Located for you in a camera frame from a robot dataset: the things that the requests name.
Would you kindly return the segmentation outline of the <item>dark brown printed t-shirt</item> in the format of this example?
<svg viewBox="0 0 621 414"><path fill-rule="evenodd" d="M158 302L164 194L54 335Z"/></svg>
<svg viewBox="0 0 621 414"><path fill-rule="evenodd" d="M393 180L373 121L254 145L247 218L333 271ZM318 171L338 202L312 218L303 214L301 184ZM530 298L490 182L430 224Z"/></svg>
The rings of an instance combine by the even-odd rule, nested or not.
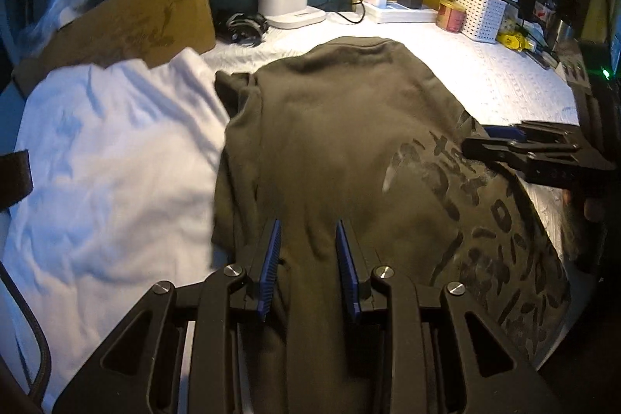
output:
<svg viewBox="0 0 621 414"><path fill-rule="evenodd" d="M462 155L481 125L404 45L339 38L215 87L214 243L234 256L282 225L272 309L242 331L256 412L375 408L379 336L344 325L339 220L413 282L462 282L531 362L553 345L571 300L557 251L513 172Z"/></svg>

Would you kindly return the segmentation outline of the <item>yellow snack bag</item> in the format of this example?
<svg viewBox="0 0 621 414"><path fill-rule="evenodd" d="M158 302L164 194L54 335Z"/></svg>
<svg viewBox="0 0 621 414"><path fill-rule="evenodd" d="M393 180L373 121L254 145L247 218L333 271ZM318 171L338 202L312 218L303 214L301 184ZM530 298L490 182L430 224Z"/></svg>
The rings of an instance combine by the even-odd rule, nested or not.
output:
<svg viewBox="0 0 621 414"><path fill-rule="evenodd" d="M514 52L524 52L525 50L535 50L537 43L524 37L521 33L499 33L496 40L504 47Z"/></svg>

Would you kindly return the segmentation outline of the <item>steel cup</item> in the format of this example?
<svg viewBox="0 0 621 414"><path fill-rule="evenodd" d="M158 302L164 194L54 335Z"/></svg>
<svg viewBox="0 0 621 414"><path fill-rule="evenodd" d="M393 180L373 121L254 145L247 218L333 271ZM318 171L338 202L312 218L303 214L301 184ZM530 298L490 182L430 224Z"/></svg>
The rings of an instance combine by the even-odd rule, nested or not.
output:
<svg viewBox="0 0 621 414"><path fill-rule="evenodd" d="M557 23L557 28L555 29L555 40L557 42L562 42L566 40L571 40L575 36L575 28L571 23L560 19Z"/></svg>

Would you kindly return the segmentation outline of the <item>white perforated plastic basket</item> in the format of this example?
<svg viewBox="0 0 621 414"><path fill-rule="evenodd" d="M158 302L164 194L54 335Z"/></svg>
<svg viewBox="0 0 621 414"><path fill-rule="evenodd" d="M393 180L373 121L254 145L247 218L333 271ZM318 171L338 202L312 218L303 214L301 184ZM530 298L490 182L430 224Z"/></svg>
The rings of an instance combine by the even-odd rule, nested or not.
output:
<svg viewBox="0 0 621 414"><path fill-rule="evenodd" d="M495 43L504 16L504 0L456 0L465 10L461 33L482 43Z"/></svg>

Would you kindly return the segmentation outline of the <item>plastic water bottle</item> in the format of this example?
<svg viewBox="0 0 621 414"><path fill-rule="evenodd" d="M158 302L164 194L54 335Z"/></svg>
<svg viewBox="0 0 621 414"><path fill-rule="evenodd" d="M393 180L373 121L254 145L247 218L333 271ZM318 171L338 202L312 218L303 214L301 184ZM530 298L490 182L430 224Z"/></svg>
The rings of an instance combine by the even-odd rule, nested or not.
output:
<svg viewBox="0 0 621 414"><path fill-rule="evenodd" d="M550 19L556 13L555 0L535 0L533 8L534 20L546 27L550 23Z"/></svg>

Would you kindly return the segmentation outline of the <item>red tin can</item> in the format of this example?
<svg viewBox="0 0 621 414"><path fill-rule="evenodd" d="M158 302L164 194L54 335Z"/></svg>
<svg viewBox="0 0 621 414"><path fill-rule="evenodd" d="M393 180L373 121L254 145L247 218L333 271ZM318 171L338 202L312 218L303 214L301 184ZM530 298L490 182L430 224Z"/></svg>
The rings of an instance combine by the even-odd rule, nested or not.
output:
<svg viewBox="0 0 621 414"><path fill-rule="evenodd" d="M441 0L438 7L436 26L448 33L457 34L465 21L465 8L454 1Z"/></svg>

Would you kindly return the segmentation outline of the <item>white power strip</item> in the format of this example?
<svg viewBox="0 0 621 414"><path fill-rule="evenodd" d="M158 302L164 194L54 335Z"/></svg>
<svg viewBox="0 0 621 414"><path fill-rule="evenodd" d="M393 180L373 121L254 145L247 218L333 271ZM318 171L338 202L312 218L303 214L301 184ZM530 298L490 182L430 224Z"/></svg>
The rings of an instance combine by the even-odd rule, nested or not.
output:
<svg viewBox="0 0 621 414"><path fill-rule="evenodd" d="M363 6L365 15L379 24L435 23L438 16L436 10L427 6L423 6L421 9L410 9L397 2L387 2L383 7L364 2Z"/></svg>

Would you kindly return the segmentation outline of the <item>white folded garment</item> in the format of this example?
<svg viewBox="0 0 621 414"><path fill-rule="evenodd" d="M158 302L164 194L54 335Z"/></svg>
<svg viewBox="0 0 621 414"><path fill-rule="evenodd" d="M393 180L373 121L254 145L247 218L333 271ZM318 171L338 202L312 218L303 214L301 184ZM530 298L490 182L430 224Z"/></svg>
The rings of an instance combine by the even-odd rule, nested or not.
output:
<svg viewBox="0 0 621 414"><path fill-rule="evenodd" d="M155 282L212 272L227 121L192 49L156 68L61 68L28 97L17 146L34 189L9 211L1 260L49 343L46 410Z"/></svg>

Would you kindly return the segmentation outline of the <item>cardboard box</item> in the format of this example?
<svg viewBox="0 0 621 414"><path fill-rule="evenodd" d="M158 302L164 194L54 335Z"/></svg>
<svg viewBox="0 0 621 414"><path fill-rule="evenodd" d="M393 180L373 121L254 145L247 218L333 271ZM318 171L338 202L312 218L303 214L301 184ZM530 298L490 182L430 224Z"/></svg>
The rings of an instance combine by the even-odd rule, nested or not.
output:
<svg viewBox="0 0 621 414"><path fill-rule="evenodd" d="M58 30L38 57L22 60L13 78L27 97L60 67L140 59L153 68L184 48L204 54L215 44L208 0L105 0Z"/></svg>

